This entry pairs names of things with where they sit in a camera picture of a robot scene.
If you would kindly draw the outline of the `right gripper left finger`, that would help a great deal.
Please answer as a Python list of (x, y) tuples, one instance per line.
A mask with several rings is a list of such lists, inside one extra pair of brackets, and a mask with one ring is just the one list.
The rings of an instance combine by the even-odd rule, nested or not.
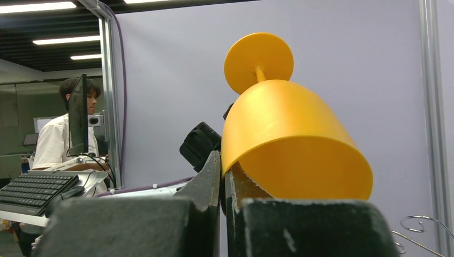
[(218, 256), (220, 154), (172, 196), (71, 198), (33, 256)]

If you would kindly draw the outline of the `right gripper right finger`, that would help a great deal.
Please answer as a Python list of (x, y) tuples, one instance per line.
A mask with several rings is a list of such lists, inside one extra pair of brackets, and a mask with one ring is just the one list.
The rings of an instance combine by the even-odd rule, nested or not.
[(273, 199), (232, 168), (224, 177), (229, 256), (397, 256), (387, 222), (357, 200)]

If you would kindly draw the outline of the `yellow wine glass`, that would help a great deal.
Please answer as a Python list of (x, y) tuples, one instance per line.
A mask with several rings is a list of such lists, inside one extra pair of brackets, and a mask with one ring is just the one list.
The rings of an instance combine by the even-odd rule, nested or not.
[(224, 75), (239, 96), (223, 127), (223, 178), (239, 165), (274, 198), (368, 200), (368, 161), (325, 101), (290, 80), (293, 66), (290, 47), (273, 34), (230, 48)]

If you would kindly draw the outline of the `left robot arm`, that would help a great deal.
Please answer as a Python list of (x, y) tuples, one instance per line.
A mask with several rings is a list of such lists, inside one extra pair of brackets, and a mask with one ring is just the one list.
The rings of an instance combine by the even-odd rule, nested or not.
[[(221, 150), (221, 136), (213, 130), (205, 122), (199, 123), (194, 127), (184, 139), (182, 145), (179, 147), (179, 152), (193, 167), (193, 169), (199, 173), (204, 167), (210, 153), (212, 151)], [(193, 177), (186, 177), (172, 182), (152, 184), (150, 186), (143, 186), (130, 189), (111, 189), (105, 193), (98, 194), (98, 197), (113, 197), (119, 194), (132, 194), (140, 193), (143, 195), (154, 194), (156, 192), (165, 192), (173, 195), (184, 185), (190, 182)]]

